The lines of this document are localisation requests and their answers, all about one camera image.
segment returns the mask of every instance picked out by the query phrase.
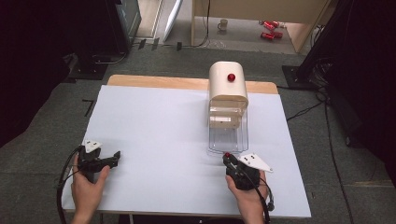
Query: black controller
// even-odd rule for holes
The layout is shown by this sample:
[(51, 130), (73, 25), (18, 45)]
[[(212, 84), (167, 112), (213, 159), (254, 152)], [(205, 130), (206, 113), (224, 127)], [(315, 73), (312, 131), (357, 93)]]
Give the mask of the black controller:
[(120, 151), (116, 152), (113, 157), (106, 159), (99, 159), (101, 148), (87, 153), (85, 147), (82, 147), (78, 152), (78, 170), (82, 172), (87, 179), (93, 183), (94, 173), (100, 172), (105, 166), (110, 168), (119, 165)]
[(224, 165), (227, 166), (226, 175), (233, 178), (238, 189), (250, 190), (260, 185), (259, 170), (246, 166), (231, 153), (225, 153), (222, 158)]

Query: wire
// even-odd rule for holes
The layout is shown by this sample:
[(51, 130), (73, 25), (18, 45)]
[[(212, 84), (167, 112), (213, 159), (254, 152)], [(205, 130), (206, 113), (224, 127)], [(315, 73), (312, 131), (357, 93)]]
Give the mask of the wire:
[(122, 55), (122, 57), (121, 57), (120, 59), (116, 60), (115, 62), (98, 63), (98, 64), (114, 64), (114, 63), (119, 63), (120, 61), (122, 61), (122, 60), (125, 58), (125, 56), (126, 56), (126, 53), (124, 53), (124, 54)]
[(69, 155), (69, 157), (66, 160), (66, 163), (64, 164), (64, 168), (62, 169), (61, 177), (59, 178), (58, 188), (56, 190), (56, 204), (58, 207), (58, 215), (59, 215), (59, 218), (61, 219), (62, 224), (66, 224), (66, 218), (64, 217), (64, 210), (62, 209), (62, 194), (64, 193), (64, 184), (66, 183), (66, 181), (64, 181), (64, 173), (65, 173), (67, 166), (68, 166), (69, 162), (71, 161), (73, 155), (76, 154), (78, 151), (80, 151), (82, 147), (83, 146), (76, 147), (72, 151), (72, 153)]
[(100, 222), (99, 222), (99, 223), (100, 223), (100, 224), (103, 224), (103, 223), (104, 223), (103, 213), (100, 214)]
[(308, 113), (311, 109), (313, 109), (313, 108), (315, 108), (315, 107), (317, 107), (317, 106), (319, 106), (321, 104), (323, 104), (323, 102), (319, 102), (319, 103), (317, 103), (317, 104), (315, 104), (315, 105), (313, 105), (311, 107), (308, 107), (308, 108), (306, 108), (304, 110), (301, 110), (301, 111), (297, 112), (297, 114), (295, 114), (295, 115), (291, 116), (290, 118), (286, 119), (286, 121), (289, 121), (291, 119), (295, 119), (297, 117), (300, 117), (301, 115), (304, 115), (304, 114)]
[(274, 195), (272, 194), (270, 186), (268, 186), (267, 182), (265, 180), (263, 180), (261, 177), (260, 177), (260, 180), (262, 182), (264, 182), (265, 186), (268, 188), (268, 192), (269, 192), (268, 195), (270, 196), (270, 200), (274, 200)]
[(259, 189), (254, 184), (253, 180), (250, 179), (248, 174), (243, 170), (240, 170), (240, 171), (244, 174), (245, 177), (247, 177), (247, 179), (250, 181), (250, 183), (254, 186), (254, 189), (256, 190), (257, 194), (259, 194), (260, 202), (262, 203), (262, 209), (264, 209), (264, 215), (265, 215), (264, 222), (265, 222), (265, 224), (269, 224), (271, 222), (271, 218), (270, 218), (270, 214), (268, 213), (268, 207), (267, 207), (267, 204), (265, 203), (264, 197), (262, 197), (262, 194), (260, 193)]
[(206, 39), (207, 41), (209, 41), (209, 43), (207, 43), (206, 46), (204, 46), (204, 48), (207, 48), (210, 45), (210, 39), (209, 39), (209, 11), (210, 11), (210, 6), (208, 6), (207, 8), (207, 14), (206, 14), (206, 23), (205, 23), (205, 17), (202, 17), (202, 23), (204, 24), (204, 27), (206, 28), (206, 36), (204, 38), (204, 40)]
[(309, 89), (291, 89), (289, 87), (284, 87), (284, 86), (276, 86), (278, 89), (283, 89), (283, 90), (288, 90), (288, 91), (317, 91), (319, 89), (313, 89), (313, 90), (309, 90)]
[(324, 25), (317, 25), (317, 33), (315, 34), (315, 38), (314, 40), (312, 40), (312, 36), (313, 36), (313, 32), (311, 33), (311, 38), (310, 38), (310, 44), (311, 44), (311, 48), (314, 46), (314, 44), (317, 42), (319, 36), (321, 35), (323, 29), (324, 29)]
[(201, 44), (199, 44), (198, 46), (193, 46), (192, 48), (199, 48), (201, 47), (209, 38), (209, 14), (210, 14), (210, 0), (209, 3), (207, 4), (207, 13), (206, 13), (206, 36), (204, 38), (204, 40), (202, 41)]
[(329, 134), (328, 137), (329, 137), (330, 152), (332, 154), (332, 164), (334, 165), (334, 169), (335, 169), (335, 172), (337, 174), (338, 183), (340, 184), (341, 191), (343, 191), (343, 196), (344, 196), (344, 200), (346, 202), (346, 208), (347, 208), (347, 211), (348, 211), (348, 214), (349, 214), (350, 223), (354, 224), (352, 212), (350, 210), (349, 202), (347, 200), (347, 194), (346, 194), (346, 191), (344, 189), (344, 184), (343, 184), (343, 181), (341, 179), (340, 172), (338, 171), (337, 162), (335, 161), (334, 151), (332, 149), (332, 131), (331, 131), (331, 128), (330, 128), (329, 115), (328, 115), (328, 112), (327, 112), (327, 103), (325, 103), (324, 106), (325, 106), (324, 107), (324, 113), (325, 113), (325, 116), (326, 116), (327, 131), (328, 131), (328, 134)]

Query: clear plastic box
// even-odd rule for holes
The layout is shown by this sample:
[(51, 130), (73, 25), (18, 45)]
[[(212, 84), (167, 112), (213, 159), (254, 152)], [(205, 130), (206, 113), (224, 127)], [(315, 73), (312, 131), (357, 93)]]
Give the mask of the clear plastic box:
[(239, 154), (248, 150), (246, 101), (211, 101), (209, 105), (209, 155)]

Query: red knob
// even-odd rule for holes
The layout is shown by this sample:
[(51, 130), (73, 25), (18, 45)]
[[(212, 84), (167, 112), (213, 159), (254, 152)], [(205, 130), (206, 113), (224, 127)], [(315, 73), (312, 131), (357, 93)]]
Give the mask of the red knob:
[(228, 81), (230, 81), (230, 82), (234, 82), (235, 81), (235, 75), (234, 74), (229, 74), (228, 76), (227, 76), (227, 79), (228, 79)]

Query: hand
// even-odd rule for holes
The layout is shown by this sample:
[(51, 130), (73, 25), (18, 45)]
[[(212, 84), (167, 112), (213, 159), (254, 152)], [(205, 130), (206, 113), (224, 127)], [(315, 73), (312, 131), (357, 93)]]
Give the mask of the hand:
[[(264, 171), (260, 171), (260, 178), (266, 181)], [(264, 210), (257, 191), (255, 189), (237, 189), (232, 177), (226, 175), (225, 179), (227, 180), (228, 189), (233, 193), (237, 200), (239, 212), (241, 213), (244, 222), (246, 224), (264, 223)], [(262, 180), (260, 180), (259, 191), (262, 194), (262, 197), (267, 198), (268, 190)]]
[(75, 157), (73, 166), (72, 195), (76, 206), (76, 213), (73, 217), (73, 224), (90, 223), (93, 213), (102, 200), (103, 189), (110, 171), (109, 166), (105, 166), (95, 184), (91, 183), (81, 172), (78, 172), (78, 156)]

